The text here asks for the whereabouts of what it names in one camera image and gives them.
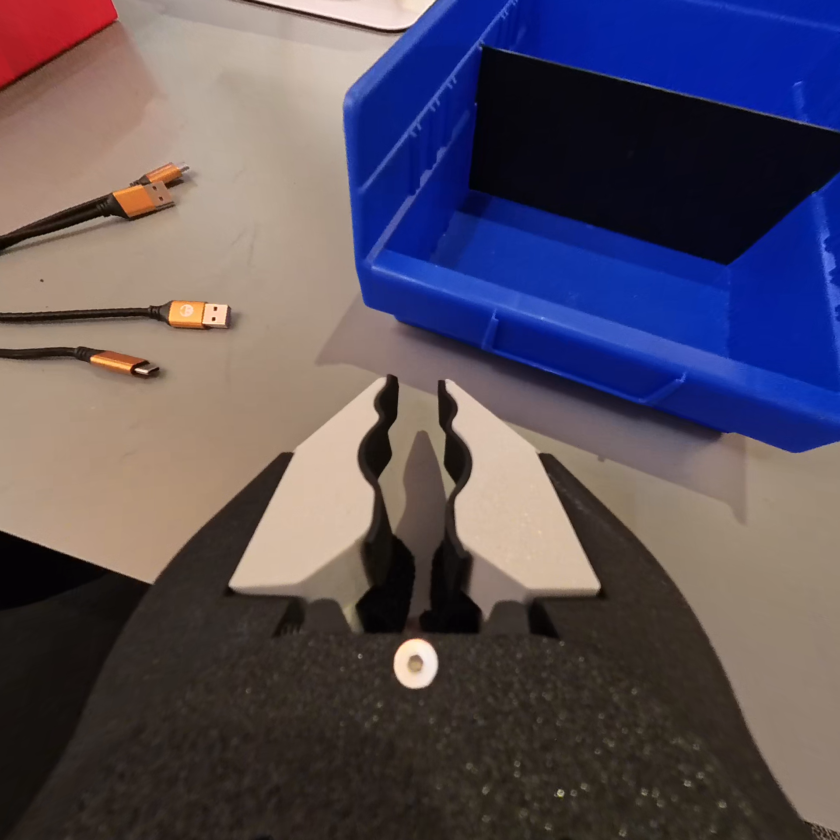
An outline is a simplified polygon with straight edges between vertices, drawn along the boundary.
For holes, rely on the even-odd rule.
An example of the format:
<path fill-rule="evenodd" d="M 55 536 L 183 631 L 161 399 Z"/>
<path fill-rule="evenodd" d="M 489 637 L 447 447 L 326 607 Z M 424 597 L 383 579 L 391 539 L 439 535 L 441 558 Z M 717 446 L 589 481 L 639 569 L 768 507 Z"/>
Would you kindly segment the white tablet stand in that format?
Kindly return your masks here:
<path fill-rule="evenodd" d="M 384 34 L 406 31 L 434 5 L 434 1 L 252 1 L 251 3 Z"/>

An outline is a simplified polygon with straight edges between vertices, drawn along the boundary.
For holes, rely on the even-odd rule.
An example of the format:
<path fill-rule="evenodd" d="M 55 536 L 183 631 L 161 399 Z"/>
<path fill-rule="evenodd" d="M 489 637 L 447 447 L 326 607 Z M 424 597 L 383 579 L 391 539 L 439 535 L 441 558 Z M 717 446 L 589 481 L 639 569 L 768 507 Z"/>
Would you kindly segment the grey desk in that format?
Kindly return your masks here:
<path fill-rule="evenodd" d="M 2 91 L 2 232 L 192 167 L 175 207 L 10 249 L 2 311 L 222 302 L 228 330 L 4 325 L 2 530 L 145 582 L 281 452 L 379 376 L 383 479 L 419 562 L 444 509 L 437 382 L 553 454 L 651 550 L 717 650 L 773 775 L 838 828 L 838 446 L 790 454 L 407 327 L 354 265 L 346 91 L 394 37 L 237 2 L 115 2 L 119 20 Z"/>

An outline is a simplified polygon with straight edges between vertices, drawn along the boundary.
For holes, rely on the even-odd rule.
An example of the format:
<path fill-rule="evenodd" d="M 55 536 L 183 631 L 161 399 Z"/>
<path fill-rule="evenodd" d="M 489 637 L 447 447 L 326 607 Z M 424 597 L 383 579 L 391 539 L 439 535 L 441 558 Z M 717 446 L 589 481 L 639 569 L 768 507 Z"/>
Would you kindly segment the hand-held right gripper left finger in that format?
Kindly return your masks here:
<path fill-rule="evenodd" d="M 397 378 L 382 377 L 297 446 L 231 591 L 335 602 L 355 631 L 404 629 L 415 562 L 392 530 L 380 485 L 398 397 Z"/>

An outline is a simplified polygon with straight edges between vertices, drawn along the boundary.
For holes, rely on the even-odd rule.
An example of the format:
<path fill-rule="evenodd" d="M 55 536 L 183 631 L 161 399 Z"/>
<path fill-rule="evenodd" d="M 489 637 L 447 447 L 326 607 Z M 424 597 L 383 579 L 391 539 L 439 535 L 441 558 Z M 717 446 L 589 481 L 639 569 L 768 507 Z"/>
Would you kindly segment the red plastic bin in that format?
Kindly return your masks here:
<path fill-rule="evenodd" d="M 117 19 L 112 1 L 2 1 L 1 88 Z"/>

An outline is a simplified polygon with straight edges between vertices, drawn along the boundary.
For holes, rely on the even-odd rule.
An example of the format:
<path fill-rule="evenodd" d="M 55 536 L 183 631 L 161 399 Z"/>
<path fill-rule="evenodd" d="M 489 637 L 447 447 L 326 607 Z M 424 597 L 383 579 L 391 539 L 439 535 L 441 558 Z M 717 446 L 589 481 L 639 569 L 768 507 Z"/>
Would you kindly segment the black divider card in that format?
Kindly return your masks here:
<path fill-rule="evenodd" d="M 476 192 L 728 266 L 838 168 L 833 129 L 481 50 Z"/>

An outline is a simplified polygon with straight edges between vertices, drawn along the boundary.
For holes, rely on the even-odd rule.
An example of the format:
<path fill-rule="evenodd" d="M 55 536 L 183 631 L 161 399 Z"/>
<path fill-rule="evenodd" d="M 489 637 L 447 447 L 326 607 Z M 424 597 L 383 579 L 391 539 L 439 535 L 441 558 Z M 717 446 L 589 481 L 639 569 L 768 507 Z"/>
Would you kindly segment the blue plastic bin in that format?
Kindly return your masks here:
<path fill-rule="evenodd" d="M 728 266 L 470 188 L 485 46 L 838 131 L 838 2 L 436 2 L 348 91 L 364 303 L 793 453 L 838 442 L 838 174 Z"/>

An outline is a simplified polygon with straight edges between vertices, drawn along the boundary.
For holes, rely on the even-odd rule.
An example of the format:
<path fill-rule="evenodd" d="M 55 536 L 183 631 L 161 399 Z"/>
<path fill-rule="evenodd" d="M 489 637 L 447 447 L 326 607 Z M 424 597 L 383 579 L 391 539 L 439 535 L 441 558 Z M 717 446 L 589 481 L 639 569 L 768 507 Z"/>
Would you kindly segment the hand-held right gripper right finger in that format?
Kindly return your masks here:
<path fill-rule="evenodd" d="M 477 633 L 499 605 L 599 596 L 540 452 L 454 381 L 438 382 L 437 405 L 454 485 L 423 630 Z"/>

